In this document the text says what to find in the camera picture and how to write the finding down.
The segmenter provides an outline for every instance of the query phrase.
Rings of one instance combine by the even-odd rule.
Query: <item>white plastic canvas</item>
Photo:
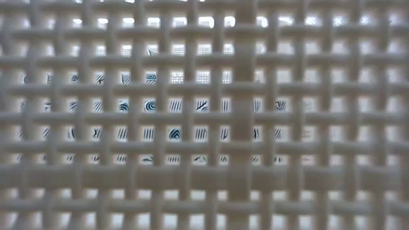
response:
[[[409,2],[0,0],[0,229],[409,229]]]

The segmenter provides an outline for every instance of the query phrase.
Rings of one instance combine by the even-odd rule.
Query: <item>plastic mesh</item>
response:
[[[409,229],[409,2],[0,1],[0,229]]]

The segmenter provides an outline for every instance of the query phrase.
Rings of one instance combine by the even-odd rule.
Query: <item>white grid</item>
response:
[[[409,229],[408,35],[404,0],[0,1],[0,229]]]

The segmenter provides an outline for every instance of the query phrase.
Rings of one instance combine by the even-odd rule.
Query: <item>woven lattice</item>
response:
[[[409,229],[409,1],[0,0],[0,229]]]

